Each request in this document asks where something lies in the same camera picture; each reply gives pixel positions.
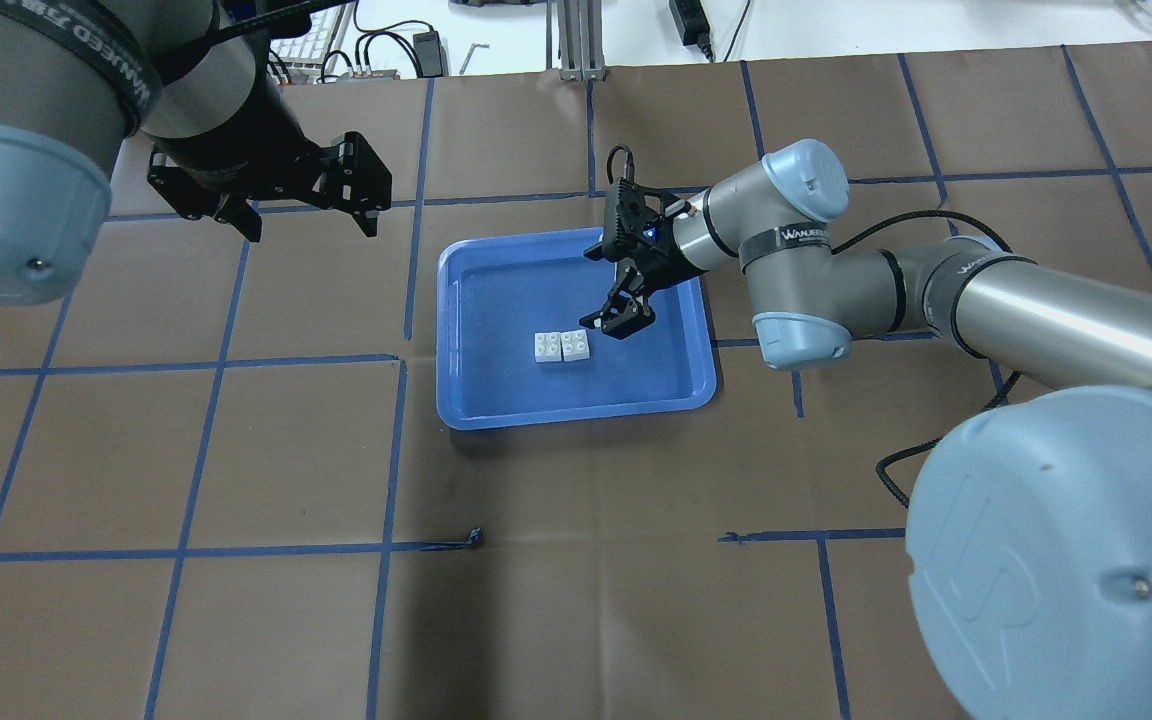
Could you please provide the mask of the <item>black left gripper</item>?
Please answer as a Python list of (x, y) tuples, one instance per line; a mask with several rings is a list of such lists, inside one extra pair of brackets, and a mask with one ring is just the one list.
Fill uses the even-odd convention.
[(259, 94), (218, 128), (152, 138), (146, 181), (183, 217), (214, 217), (250, 243), (262, 241), (251, 202), (294, 200), (356, 217), (376, 238), (393, 202), (393, 176), (362, 132), (311, 141), (276, 94)]

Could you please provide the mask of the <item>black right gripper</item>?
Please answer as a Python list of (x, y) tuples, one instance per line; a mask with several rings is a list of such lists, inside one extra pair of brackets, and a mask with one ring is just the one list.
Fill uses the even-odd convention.
[(631, 179), (612, 183), (602, 234), (584, 256), (614, 264), (613, 285), (594, 313), (581, 316), (579, 327), (627, 340), (655, 323), (652, 306), (636, 297), (645, 300), (698, 275), (675, 238), (675, 219), (689, 209), (689, 200)]

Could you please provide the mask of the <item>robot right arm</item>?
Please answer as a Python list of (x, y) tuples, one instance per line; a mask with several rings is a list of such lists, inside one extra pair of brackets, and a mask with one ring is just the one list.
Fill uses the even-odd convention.
[(882, 382), (931, 387), (950, 353), (1001, 364), (1046, 395), (1001, 386), (955, 429), (876, 462), (905, 511), (905, 597), (922, 647), (892, 653), (972, 719), (1152, 719), (1152, 295), (1011, 252), (996, 232), (855, 252), (829, 225), (844, 168), (799, 141), (691, 197), (607, 167), (602, 309), (626, 340), (650, 297), (737, 263), (756, 344), (776, 372), (833, 370), (855, 344), (927, 334)]

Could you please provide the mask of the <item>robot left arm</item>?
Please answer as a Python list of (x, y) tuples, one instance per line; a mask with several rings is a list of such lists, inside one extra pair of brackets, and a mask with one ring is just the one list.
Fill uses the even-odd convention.
[(127, 138), (175, 214), (262, 238), (255, 206), (335, 209), (367, 237), (392, 174), (361, 132), (320, 146), (268, 74), (323, 1), (0, 1), (0, 305), (79, 281)]

